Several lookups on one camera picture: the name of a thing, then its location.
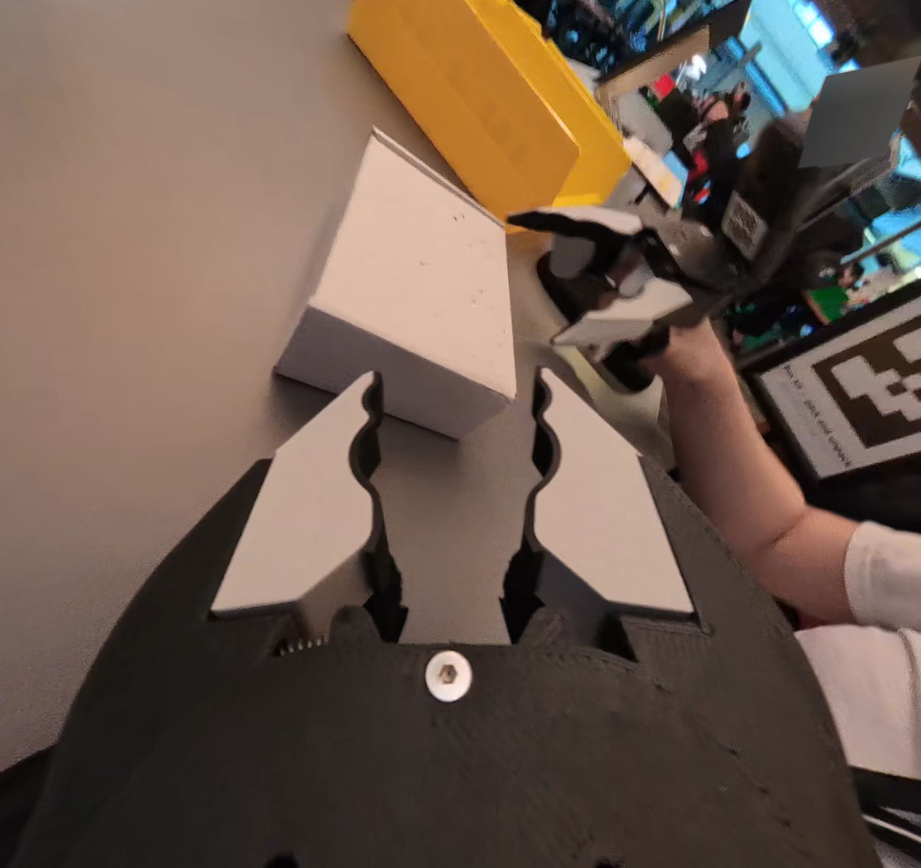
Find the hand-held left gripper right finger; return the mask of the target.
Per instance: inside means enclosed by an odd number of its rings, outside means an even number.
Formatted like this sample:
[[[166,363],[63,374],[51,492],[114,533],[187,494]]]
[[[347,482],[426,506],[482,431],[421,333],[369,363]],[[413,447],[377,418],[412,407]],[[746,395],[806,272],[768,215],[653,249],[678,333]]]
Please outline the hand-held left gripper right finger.
[[[640,453],[549,368],[536,370],[532,417],[539,481],[500,598],[510,642],[541,609],[578,644],[628,644],[623,617],[695,623]]]

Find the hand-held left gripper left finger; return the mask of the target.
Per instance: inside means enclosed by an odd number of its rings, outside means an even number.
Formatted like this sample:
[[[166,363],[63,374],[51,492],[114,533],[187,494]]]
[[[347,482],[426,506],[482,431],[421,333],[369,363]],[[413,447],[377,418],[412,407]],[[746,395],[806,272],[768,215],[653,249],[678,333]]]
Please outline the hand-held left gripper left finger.
[[[384,385],[369,371],[275,452],[211,614],[289,615],[305,642],[330,636],[340,609],[362,607],[396,643],[407,620],[401,573],[372,478]]]

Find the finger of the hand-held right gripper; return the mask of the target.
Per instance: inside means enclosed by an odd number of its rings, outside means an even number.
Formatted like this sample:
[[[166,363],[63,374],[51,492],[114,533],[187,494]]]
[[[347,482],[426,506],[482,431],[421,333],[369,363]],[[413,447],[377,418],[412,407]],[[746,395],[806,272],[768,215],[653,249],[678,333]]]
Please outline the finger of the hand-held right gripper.
[[[616,258],[626,240],[642,232],[642,219],[606,206],[542,206],[508,215],[511,227],[553,236],[548,269],[577,278],[599,258]]]
[[[658,321],[692,306],[692,296],[674,282],[648,282],[633,298],[615,297],[602,308],[590,309],[557,333],[553,347],[578,348],[593,360],[603,360],[620,344],[646,336]]]

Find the yellow plastic bin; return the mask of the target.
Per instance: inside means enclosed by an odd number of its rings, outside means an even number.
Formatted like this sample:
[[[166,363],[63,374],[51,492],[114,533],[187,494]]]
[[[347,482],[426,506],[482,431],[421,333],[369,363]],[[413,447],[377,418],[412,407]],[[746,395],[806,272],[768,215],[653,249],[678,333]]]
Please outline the yellow plastic bin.
[[[512,0],[353,0],[347,33],[500,220],[600,206],[630,170],[613,120]]]

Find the white mailer box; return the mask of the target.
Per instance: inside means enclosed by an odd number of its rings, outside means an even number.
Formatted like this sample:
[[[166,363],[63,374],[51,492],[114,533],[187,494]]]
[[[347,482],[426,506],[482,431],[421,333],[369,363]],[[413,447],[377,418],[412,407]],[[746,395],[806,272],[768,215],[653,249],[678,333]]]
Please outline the white mailer box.
[[[308,273],[277,375],[461,440],[517,396],[501,220],[375,127]]]

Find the person's right forearm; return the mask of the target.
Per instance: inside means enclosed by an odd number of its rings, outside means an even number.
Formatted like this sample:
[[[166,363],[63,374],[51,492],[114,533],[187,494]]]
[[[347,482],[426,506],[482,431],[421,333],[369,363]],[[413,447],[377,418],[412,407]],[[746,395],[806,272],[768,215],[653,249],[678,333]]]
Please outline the person's right forearm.
[[[858,523],[812,507],[758,431],[708,321],[646,361],[664,384],[689,498],[769,594],[826,625],[855,625],[846,553]]]

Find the white yellow paper sheet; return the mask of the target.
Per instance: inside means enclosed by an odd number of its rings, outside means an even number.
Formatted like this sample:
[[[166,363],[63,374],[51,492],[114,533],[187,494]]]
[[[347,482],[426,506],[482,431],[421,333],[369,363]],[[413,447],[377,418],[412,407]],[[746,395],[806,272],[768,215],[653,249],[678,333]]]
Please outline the white yellow paper sheet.
[[[688,170],[683,163],[675,159],[670,151],[662,157],[636,136],[626,137],[623,145],[633,169],[646,186],[668,208],[681,208],[688,178]]]

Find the black white marker sign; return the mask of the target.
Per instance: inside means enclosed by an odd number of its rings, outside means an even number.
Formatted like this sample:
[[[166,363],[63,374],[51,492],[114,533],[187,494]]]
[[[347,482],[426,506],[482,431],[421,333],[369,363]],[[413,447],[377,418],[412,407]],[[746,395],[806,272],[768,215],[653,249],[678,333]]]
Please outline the black white marker sign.
[[[918,280],[747,357],[739,373],[810,482],[919,468]]]

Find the person's white shirt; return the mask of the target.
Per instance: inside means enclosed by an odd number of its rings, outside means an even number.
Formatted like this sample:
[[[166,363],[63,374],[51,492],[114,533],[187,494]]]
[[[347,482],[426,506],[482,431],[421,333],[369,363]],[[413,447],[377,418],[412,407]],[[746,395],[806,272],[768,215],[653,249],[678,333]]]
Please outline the person's white shirt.
[[[852,767],[920,778],[920,536],[866,522],[846,550],[856,624],[801,630]]]

